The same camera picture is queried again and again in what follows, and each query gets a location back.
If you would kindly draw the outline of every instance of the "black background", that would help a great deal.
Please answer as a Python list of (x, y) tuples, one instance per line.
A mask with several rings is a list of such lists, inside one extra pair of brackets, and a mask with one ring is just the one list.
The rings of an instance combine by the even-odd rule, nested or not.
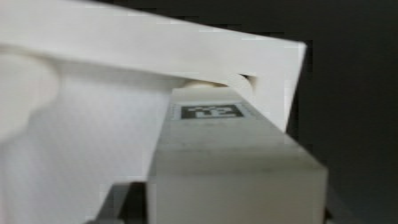
[(398, 223), (398, 0), (104, 2), (308, 43), (289, 133), (363, 223)]

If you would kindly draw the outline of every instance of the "white surface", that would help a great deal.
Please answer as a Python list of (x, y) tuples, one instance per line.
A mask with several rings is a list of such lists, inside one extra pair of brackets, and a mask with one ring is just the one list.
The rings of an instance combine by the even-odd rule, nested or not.
[(0, 51), (0, 142), (26, 129), (33, 112), (58, 97), (60, 74), (45, 59)]
[(0, 146), (6, 224), (83, 224), (111, 185), (147, 179), (171, 89), (186, 83), (75, 63), (61, 73), (60, 99)]
[(328, 170), (230, 88), (175, 89), (148, 186), (152, 224), (324, 223)]
[[(4, 0), (0, 44), (225, 83), (287, 128), (305, 44), (74, 0)], [(257, 96), (239, 74), (259, 77)]]

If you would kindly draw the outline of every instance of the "white object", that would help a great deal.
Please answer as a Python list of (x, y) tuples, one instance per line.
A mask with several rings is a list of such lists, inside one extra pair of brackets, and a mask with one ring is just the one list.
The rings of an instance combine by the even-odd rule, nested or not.
[(63, 76), (54, 104), (0, 145), (4, 223), (83, 223), (111, 185), (148, 178), (187, 79), (227, 84), (287, 129), (306, 47), (74, 0), (3, 1), (0, 46), (52, 58)]
[[(301, 42), (72, 0), (4, 0), (0, 27), (0, 45), (227, 84), (287, 129), (306, 50)], [(241, 74), (257, 77), (255, 90)]]
[(230, 88), (175, 89), (148, 186), (152, 224), (324, 223), (328, 170)]

